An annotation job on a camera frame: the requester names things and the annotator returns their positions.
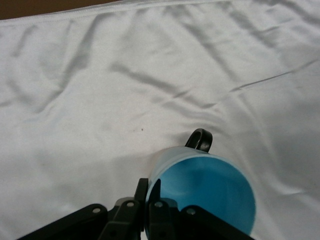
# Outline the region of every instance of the black mug handle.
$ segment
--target black mug handle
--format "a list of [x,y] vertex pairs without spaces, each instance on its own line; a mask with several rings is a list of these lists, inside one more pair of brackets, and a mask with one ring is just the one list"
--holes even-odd
[[185,144],[185,147],[198,149],[208,153],[212,144],[212,140],[213,137],[211,132],[202,128],[198,128],[191,134]]

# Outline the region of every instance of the white fabric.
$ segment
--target white fabric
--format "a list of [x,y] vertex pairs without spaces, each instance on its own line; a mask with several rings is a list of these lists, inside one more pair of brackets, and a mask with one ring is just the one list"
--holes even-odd
[[256,240],[320,236],[320,1],[119,1],[0,21],[0,239],[133,196],[197,128]]

